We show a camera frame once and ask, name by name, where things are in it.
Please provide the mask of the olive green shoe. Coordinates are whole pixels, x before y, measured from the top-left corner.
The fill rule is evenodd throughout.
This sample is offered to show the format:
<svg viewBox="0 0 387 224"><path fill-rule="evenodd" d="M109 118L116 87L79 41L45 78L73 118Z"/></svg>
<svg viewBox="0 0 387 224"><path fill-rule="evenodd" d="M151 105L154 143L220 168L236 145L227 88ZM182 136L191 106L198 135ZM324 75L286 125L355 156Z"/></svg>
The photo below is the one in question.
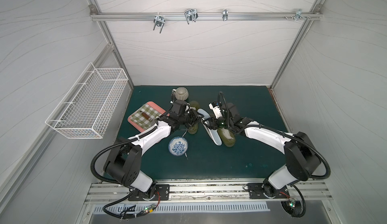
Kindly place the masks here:
<svg viewBox="0 0 387 224"><path fill-rule="evenodd" d="M236 138L234 134L229 131L229 129L225 128L219 128L217 130L217 133L219 134L221 141L224 143L227 147L233 147L236 143Z"/></svg>
<svg viewBox="0 0 387 224"><path fill-rule="evenodd" d="M189 110L184 115L184 126L187 132L191 135L196 134L198 131L198 114L197 110L200 108L200 104L197 101L189 102Z"/></svg>

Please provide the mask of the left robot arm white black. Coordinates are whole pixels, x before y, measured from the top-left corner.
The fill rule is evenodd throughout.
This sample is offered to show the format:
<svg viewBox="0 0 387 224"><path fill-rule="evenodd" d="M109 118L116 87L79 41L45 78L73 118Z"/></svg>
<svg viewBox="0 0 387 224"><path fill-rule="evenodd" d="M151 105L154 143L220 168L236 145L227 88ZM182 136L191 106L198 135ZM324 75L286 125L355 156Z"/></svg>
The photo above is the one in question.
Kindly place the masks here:
<svg viewBox="0 0 387 224"><path fill-rule="evenodd" d="M155 185L152 178L141 171L143 154L180 126L191 128L203 118L189 103L173 102L171 108L153 121L153 126L143 133L128 138L129 143L109 151L104 172L127 188L150 192Z"/></svg>

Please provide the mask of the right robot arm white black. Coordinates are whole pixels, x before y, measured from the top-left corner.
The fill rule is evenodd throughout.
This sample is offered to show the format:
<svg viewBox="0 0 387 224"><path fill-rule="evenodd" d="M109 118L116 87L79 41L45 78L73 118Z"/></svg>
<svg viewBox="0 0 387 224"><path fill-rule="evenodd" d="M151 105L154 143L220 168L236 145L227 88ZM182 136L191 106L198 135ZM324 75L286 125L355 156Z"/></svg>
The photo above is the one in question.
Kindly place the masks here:
<svg viewBox="0 0 387 224"><path fill-rule="evenodd" d="M322 163L310 139L302 132L291 134L264 126L250 118L242 118L232 103L226 106L212 102L209 108L214 117L203 119L211 130L225 129L234 135L257 140L285 156L285 165L274 171L262 184L262 190L269 197L287 185L307 181Z"/></svg>

